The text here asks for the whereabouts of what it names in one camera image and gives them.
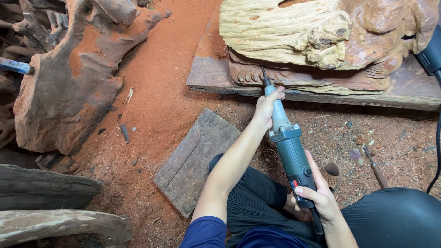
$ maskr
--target hand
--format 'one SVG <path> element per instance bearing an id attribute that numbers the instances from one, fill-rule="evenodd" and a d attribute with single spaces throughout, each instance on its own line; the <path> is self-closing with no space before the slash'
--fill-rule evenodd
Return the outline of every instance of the hand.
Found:
<path id="1" fill-rule="evenodd" d="M 277 99 L 285 99 L 284 89 L 285 87 L 279 86 L 277 90 L 271 92 L 268 97 L 261 96 L 257 100 L 253 120 L 262 125 L 265 131 L 273 127 L 273 120 L 271 119 L 271 116 L 273 116 L 273 103 Z"/>
<path id="2" fill-rule="evenodd" d="M 315 203 L 315 207 L 320 214 L 324 226 L 327 224 L 333 224 L 336 220 L 340 220 L 343 217 L 340 208 L 338 207 L 334 195 L 329 189 L 328 182 L 323 178 L 317 164 L 312 159 L 311 153 L 308 150 L 305 150 L 305 154 L 312 170 L 312 177 L 314 178 L 317 191 L 298 186 L 295 188 L 295 193 Z M 296 204 L 293 193 L 291 193 L 291 202 Z"/>

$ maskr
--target dirt floor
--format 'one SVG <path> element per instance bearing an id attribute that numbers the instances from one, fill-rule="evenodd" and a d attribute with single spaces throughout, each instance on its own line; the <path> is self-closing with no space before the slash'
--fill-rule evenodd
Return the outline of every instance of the dirt floor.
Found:
<path id="1" fill-rule="evenodd" d="M 171 17 L 153 28 L 147 42 L 132 53 L 120 70 L 124 86 L 114 103 L 118 111 L 108 113 L 74 158 L 76 175 L 105 183 L 87 209 L 127 214 L 131 219 L 130 248 L 179 246 L 189 220 L 162 194 L 153 177 L 203 109 L 210 108 L 241 131 L 253 116 L 256 98 L 202 94 L 185 85 L 198 41 L 220 3 L 221 0 L 162 0 L 152 5 L 160 12 L 170 9 Z M 133 97 L 124 105 L 131 87 Z M 408 113 L 398 113 L 396 109 L 284 104 L 291 121 L 302 128 L 304 147 L 311 151 L 317 164 L 336 162 L 341 166 L 343 183 L 336 192 L 341 207 L 380 188 L 357 140 L 373 142 L 369 148 L 391 187 L 425 190 L 435 175 L 435 119 L 383 116 Z M 118 130 L 123 123 L 129 130 L 130 144 L 125 143 Z M 97 135 L 101 128 L 106 130 Z M 351 160 L 353 149 L 362 153 L 361 159 Z M 277 154 L 266 140 L 251 166 L 286 182 Z M 441 199 L 440 183 L 435 184 L 431 194 Z"/>

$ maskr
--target black pants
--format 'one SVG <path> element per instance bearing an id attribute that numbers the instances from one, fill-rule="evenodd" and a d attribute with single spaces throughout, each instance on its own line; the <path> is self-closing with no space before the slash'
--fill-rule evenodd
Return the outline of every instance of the black pants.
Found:
<path id="1" fill-rule="evenodd" d="M 210 172 L 222 155 L 212 159 Z M 291 220 L 276 210 L 285 205 L 287 192 L 286 186 L 248 167 L 228 196 L 227 227 L 233 236 L 227 247 L 236 247 L 249 229 L 262 225 L 281 228 L 310 248 L 326 247 L 323 238 L 317 241 L 312 223 Z M 377 190 L 341 212 L 360 248 L 441 247 L 441 202 L 420 190 Z"/>

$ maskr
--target blue sleeve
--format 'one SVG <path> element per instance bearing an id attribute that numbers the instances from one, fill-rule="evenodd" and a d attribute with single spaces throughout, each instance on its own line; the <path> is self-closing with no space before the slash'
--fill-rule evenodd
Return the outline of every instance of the blue sleeve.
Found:
<path id="1" fill-rule="evenodd" d="M 203 216 L 188 226 L 179 248 L 225 248 L 226 236 L 224 221 L 214 216 Z"/>

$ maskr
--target brown sandal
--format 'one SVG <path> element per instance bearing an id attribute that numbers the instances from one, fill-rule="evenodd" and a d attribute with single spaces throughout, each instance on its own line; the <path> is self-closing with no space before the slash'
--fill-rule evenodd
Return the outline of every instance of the brown sandal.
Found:
<path id="1" fill-rule="evenodd" d="M 328 182 L 329 189 L 332 193 L 338 189 L 341 183 L 341 169 L 334 163 L 329 163 L 320 169 L 323 178 Z"/>

